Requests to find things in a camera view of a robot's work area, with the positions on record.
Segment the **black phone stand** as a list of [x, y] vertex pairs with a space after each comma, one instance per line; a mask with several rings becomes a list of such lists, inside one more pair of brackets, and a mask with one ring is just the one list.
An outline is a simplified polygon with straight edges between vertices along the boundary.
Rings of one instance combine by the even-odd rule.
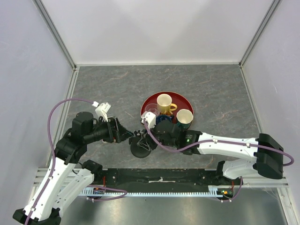
[[134, 132], [134, 136], [129, 138], [130, 151], [136, 158], [146, 158], [151, 153], [145, 134], [140, 130]]

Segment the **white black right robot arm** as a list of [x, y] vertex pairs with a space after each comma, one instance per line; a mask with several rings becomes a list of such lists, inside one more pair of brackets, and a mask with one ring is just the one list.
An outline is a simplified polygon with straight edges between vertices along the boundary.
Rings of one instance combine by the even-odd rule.
[[129, 144], [137, 158], [147, 157], [157, 146], [185, 155], [233, 157], [234, 161], [220, 161], [217, 165], [214, 177], [222, 185], [256, 173], [274, 180], [283, 177], [283, 147], [268, 134], [260, 133], [258, 138], [229, 138], [183, 129], [164, 120], [152, 129], [136, 131]]

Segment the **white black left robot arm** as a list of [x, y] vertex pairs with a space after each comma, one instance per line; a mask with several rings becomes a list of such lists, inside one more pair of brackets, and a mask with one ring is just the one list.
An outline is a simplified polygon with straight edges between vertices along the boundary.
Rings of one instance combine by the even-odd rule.
[[25, 208], [14, 212], [13, 219], [23, 225], [60, 224], [74, 199], [89, 184], [99, 184], [103, 179], [102, 166], [88, 160], [75, 178], [66, 187], [62, 186], [87, 151], [87, 145], [100, 140], [120, 143], [133, 135], [116, 117], [103, 121], [90, 112], [78, 113], [72, 127], [57, 142], [50, 167], [34, 197]]

